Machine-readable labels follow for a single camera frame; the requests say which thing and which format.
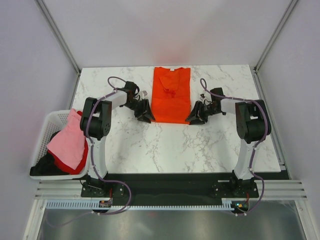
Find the orange t-shirt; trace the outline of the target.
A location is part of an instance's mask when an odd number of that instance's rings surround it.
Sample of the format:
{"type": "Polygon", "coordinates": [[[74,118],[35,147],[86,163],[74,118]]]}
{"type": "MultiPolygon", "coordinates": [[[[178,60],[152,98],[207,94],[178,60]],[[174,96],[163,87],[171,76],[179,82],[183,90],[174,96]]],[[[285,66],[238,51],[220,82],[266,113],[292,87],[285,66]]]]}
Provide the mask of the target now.
{"type": "Polygon", "coordinates": [[[157,123],[186,124],[191,113],[191,69],[155,67],[151,111],[157,123]]]}

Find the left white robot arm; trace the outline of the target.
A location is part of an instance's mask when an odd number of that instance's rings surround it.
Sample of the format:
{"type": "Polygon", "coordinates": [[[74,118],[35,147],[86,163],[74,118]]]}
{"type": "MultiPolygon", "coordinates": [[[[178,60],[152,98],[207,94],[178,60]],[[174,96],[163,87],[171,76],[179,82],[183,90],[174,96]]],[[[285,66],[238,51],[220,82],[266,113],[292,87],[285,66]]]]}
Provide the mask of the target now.
{"type": "Polygon", "coordinates": [[[92,191],[99,197],[106,196],[110,191],[108,182],[102,180],[108,174],[105,160],[106,138],[112,126],[112,111],[126,107],[133,111],[134,117],[144,123],[155,121],[147,91],[132,81],[127,81],[122,88],[115,88],[101,98],[88,97],[85,100],[80,129],[89,141],[90,160],[88,176],[96,179],[92,191]]]}

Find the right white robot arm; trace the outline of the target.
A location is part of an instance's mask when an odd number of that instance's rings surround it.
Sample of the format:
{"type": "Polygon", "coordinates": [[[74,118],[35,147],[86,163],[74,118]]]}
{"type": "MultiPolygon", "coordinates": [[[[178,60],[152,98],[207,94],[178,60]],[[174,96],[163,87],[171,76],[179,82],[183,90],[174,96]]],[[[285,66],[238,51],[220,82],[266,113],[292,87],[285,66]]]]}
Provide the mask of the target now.
{"type": "Polygon", "coordinates": [[[236,132],[240,138],[240,152],[233,170],[235,181],[229,184],[229,191],[235,197],[247,191],[244,181],[254,177],[254,166],[260,144],[272,131],[265,102],[262,99],[248,100],[224,95],[221,87],[210,91],[211,101],[197,100],[186,121],[190,125],[203,125],[210,116],[233,114],[236,132]]]}

